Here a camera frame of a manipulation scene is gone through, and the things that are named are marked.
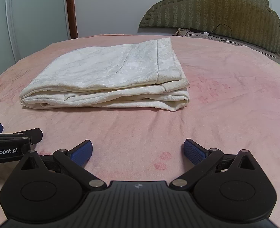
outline wooden door frame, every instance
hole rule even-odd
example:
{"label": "wooden door frame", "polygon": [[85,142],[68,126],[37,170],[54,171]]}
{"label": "wooden door frame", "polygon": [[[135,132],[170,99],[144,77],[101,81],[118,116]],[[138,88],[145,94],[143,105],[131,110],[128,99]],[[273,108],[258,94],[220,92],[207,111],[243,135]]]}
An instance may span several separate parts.
{"label": "wooden door frame", "polygon": [[66,0],[67,16],[68,16],[68,26],[71,39],[78,38],[77,23],[76,23],[76,13],[75,13],[75,0]]}

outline bed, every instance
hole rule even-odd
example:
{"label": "bed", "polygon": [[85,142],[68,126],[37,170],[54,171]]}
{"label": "bed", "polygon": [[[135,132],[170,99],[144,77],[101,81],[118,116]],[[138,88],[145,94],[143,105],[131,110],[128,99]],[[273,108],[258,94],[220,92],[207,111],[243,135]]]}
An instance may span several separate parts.
{"label": "bed", "polygon": [[[89,46],[140,43],[165,36],[99,35],[54,43],[0,76],[4,133],[41,128],[40,155],[71,149],[90,139],[86,169],[111,180],[170,182],[192,167],[182,155],[191,138],[227,154],[248,149],[277,192],[270,219],[280,227],[280,65],[246,46],[172,36],[190,82],[190,103],[176,112],[155,108],[61,108],[34,110],[19,94],[58,56]],[[16,162],[0,164],[0,189]],[[0,224],[6,217],[0,206]]]}

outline upholstered headboard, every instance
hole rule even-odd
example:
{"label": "upholstered headboard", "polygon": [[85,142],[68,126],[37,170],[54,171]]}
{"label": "upholstered headboard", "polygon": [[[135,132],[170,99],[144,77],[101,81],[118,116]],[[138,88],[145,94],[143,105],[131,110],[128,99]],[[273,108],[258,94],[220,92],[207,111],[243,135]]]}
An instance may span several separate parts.
{"label": "upholstered headboard", "polygon": [[[232,31],[220,23],[228,25]],[[268,0],[163,0],[139,27],[194,28],[239,39],[280,54],[280,20]]]}

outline fabric fold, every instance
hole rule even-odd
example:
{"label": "fabric fold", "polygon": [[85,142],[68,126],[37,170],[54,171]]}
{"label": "fabric fold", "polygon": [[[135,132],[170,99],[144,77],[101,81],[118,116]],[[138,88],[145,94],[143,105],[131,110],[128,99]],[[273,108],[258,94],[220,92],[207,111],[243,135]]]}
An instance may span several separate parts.
{"label": "fabric fold", "polygon": [[189,102],[188,80],[170,38],[87,47],[47,66],[20,94],[34,109],[155,107],[175,111]]}

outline metal pin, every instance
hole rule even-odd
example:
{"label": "metal pin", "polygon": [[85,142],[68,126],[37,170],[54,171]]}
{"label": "metal pin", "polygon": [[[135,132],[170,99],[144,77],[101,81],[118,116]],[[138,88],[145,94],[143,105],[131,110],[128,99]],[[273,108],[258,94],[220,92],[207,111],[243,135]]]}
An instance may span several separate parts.
{"label": "metal pin", "polygon": [[175,179],[174,181],[172,181],[172,184],[177,187],[184,187],[185,185],[187,185],[187,181],[184,179]]}
{"label": "metal pin", "polygon": [[91,180],[88,184],[91,187],[98,188],[101,187],[104,184],[104,182],[100,179],[95,179],[95,180]]}

